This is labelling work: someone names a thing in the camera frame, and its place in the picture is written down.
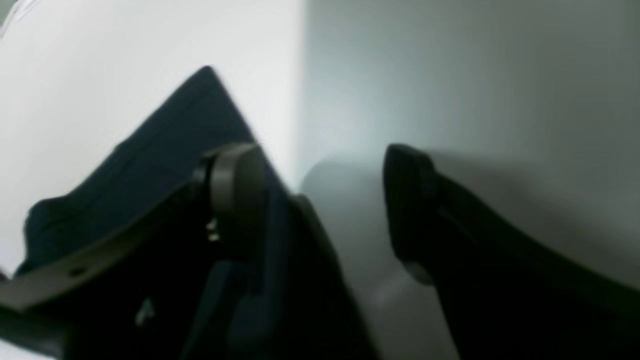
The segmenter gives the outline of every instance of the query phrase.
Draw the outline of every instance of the white wall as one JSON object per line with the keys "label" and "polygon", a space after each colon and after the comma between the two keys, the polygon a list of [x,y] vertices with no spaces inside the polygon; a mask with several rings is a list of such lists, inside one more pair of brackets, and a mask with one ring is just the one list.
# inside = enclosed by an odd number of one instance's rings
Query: white wall
{"label": "white wall", "polygon": [[388,243],[391,142],[540,242],[640,288],[640,3],[311,0],[302,189],[389,358],[454,355]]}

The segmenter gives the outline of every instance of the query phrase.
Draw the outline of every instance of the gray wall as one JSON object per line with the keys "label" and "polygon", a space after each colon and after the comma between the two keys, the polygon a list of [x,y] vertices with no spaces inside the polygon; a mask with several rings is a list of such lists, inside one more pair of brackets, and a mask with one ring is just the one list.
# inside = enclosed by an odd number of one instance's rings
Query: gray wall
{"label": "gray wall", "polygon": [[640,3],[311,0],[298,169],[389,359],[455,358],[394,259],[386,146],[571,259],[640,288]]}
{"label": "gray wall", "polygon": [[9,14],[9,10],[15,4],[15,0],[0,0],[0,25],[4,22],[4,18]]}

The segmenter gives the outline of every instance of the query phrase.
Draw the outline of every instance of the white floor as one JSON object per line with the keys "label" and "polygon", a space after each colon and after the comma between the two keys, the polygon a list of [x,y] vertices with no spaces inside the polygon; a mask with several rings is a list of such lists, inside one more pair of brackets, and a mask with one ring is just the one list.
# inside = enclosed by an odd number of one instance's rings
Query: white floor
{"label": "white floor", "polygon": [[0,42],[0,264],[202,65],[314,203],[386,359],[456,359],[387,233],[391,142],[514,224],[640,288],[640,4],[42,0]]}

